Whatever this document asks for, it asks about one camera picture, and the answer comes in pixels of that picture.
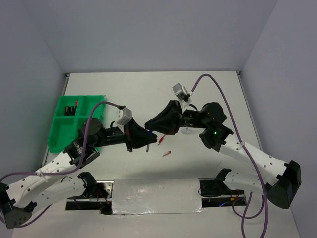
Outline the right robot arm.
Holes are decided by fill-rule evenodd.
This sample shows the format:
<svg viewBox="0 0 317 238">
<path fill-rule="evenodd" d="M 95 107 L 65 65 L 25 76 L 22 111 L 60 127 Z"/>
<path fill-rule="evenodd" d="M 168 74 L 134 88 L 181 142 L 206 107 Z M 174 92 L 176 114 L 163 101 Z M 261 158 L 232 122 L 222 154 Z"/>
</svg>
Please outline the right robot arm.
<svg viewBox="0 0 317 238">
<path fill-rule="evenodd" d="M 245 163 L 255 170 L 256 176 L 234 175 L 233 169 L 223 169 L 215 182 L 216 190 L 226 194 L 230 190 L 248 190 L 265 193 L 275 206 L 288 209 L 302 183 L 301 167 L 291 160 L 274 158 L 251 144 L 239 140 L 224 126 L 227 116 L 217 102 L 205 104 L 200 111 L 182 110 L 177 100 L 171 100 L 156 117 L 145 123 L 150 131 L 175 135 L 181 127 L 201 128 L 199 134 L 208 149 Z"/>
</svg>

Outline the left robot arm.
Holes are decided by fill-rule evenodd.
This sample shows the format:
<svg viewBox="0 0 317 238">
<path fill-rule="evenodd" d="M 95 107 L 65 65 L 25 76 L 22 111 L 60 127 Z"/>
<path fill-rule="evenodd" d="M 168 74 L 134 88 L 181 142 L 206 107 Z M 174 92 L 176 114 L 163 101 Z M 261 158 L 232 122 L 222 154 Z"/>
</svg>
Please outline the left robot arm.
<svg viewBox="0 0 317 238">
<path fill-rule="evenodd" d="M 132 152 L 155 143 L 157 136 L 131 119 L 123 129 L 105 129 L 98 118 L 88 119 L 78 138 L 51 162 L 9 185 L 0 184 L 0 214 L 7 229 L 22 228 L 33 214 L 69 198 L 93 197 L 100 190 L 95 178 L 82 169 L 100 153 L 98 147 L 125 144 Z"/>
</svg>

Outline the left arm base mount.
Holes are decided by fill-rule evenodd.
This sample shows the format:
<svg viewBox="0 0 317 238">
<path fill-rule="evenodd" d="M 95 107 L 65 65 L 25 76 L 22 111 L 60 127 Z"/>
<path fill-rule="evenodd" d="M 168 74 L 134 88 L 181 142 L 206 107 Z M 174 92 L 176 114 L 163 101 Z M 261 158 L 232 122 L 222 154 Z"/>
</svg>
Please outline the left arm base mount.
<svg viewBox="0 0 317 238">
<path fill-rule="evenodd" d="M 97 181 L 96 188 L 88 195 L 71 197 L 66 200 L 66 211 L 95 211 L 112 215 L 113 180 Z"/>
</svg>

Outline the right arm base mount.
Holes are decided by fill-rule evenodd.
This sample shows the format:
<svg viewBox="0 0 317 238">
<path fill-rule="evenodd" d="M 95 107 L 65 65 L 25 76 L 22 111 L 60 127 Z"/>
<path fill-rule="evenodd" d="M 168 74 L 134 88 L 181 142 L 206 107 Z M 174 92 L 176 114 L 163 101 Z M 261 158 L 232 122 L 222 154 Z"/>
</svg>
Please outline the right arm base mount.
<svg viewBox="0 0 317 238">
<path fill-rule="evenodd" d="M 246 199 L 243 190 L 230 190 L 215 179 L 200 179 L 198 194 L 203 208 L 245 206 Z"/>
</svg>

